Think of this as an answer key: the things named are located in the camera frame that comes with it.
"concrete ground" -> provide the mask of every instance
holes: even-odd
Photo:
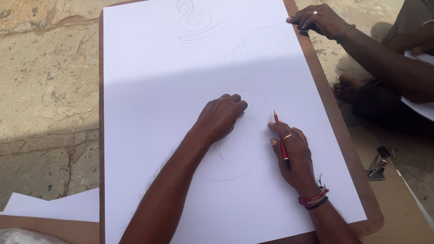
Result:
[[[12,192],[53,200],[98,187],[98,16],[120,1],[0,0],[0,211]],[[380,41],[403,0],[296,2],[327,3]],[[310,36],[331,86],[343,73],[370,77],[335,41]],[[434,142],[366,123],[338,103],[347,126],[394,149],[396,168],[434,217]]]

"gold ring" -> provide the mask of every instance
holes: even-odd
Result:
[[[292,138],[295,138],[291,133],[289,134],[289,135],[287,135],[287,136],[285,136],[283,139],[282,139],[282,141],[284,141],[286,138],[288,138],[288,137],[292,137]]]

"plastic bag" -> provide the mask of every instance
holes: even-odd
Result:
[[[0,244],[68,244],[56,237],[18,228],[0,230]]]

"bare foot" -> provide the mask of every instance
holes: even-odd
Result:
[[[336,83],[333,86],[336,98],[344,100],[345,102],[353,103],[355,92],[364,85],[364,83],[348,75],[341,75],[339,77],[339,82],[340,83]]]

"dark pants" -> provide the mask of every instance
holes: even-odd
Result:
[[[356,92],[351,112],[397,131],[434,138],[434,122],[409,108],[400,97],[381,81],[370,81]]]

